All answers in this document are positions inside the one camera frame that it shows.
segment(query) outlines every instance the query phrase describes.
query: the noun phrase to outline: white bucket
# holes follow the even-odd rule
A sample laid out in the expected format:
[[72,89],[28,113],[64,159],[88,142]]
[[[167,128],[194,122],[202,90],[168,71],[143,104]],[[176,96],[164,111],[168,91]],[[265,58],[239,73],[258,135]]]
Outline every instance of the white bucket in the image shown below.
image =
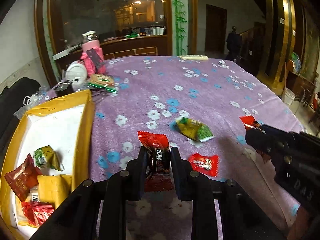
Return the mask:
[[288,106],[291,106],[296,95],[288,88],[285,88],[284,92],[284,103],[287,104]]

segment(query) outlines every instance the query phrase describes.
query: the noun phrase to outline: barcode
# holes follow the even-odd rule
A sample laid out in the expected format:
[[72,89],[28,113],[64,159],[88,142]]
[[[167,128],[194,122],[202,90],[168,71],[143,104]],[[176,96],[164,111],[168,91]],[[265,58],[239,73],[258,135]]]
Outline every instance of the barcode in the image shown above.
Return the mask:
[[43,164],[46,164],[47,163],[47,160],[45,159],[45,156],[40,156],[38,158],[39,162],[40,162],[40,165],[43,165]]
[[31,193],[31,199],[32,201],[39,202],[39,193]]

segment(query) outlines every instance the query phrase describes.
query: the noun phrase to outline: bamboo wall decal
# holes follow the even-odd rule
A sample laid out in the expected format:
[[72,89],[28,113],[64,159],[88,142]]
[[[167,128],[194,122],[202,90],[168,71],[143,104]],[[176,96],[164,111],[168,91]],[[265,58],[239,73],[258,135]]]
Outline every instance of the bamboo wall decal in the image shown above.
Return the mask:
[[186,50],[182,48],[182,42],[186,35],[185,24],[188,23],[185,19],[186,11],[184,11],[185,5],[181,0],[173,0],[174,15],[175,15],[175,27],[176,27],[176,53],[177,56],[185,55]]

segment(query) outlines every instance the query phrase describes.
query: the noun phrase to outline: person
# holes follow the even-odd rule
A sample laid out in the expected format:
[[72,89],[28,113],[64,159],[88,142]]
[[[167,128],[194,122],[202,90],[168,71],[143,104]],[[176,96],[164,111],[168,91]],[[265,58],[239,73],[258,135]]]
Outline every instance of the person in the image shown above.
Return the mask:
[[237,27],[233,26],[232,27],[232,32],[229,33],[228,38],[227,38],[227,49],[229,50],[229,53],[226,57],[226,60],[231,60],[231,61],[236,61],[240,49],[241,49],[241,43],[242,43],[242,38],[241,36],[236,33]]

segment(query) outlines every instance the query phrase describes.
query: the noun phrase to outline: table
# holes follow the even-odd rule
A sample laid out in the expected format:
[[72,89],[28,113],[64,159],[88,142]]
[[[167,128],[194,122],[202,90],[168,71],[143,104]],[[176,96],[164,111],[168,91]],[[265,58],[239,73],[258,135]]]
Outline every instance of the table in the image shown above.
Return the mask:
[[[181,60],[178,57],[123,57],[108,61],[118,94],[96,106],[92,129],[90,176],[109,178],[138,156],[137,131],[166,134],[181,157],[193,153],[218,155],[217,177],[235,179],[271,220],[285,230],[295,220],[299,204],[273,181],[271,162],[246,144],[240,116],[252,114],[260,123],[299,132],[303,126],[290,109],[264,84],[236,63],[218,59]],[[175,126],[179,116],[208,125],[215,138],[192,141]],[[145,193],[127,203],[127,229],[132,239],[190,239],[192,203],[180,202],[174,191]]]

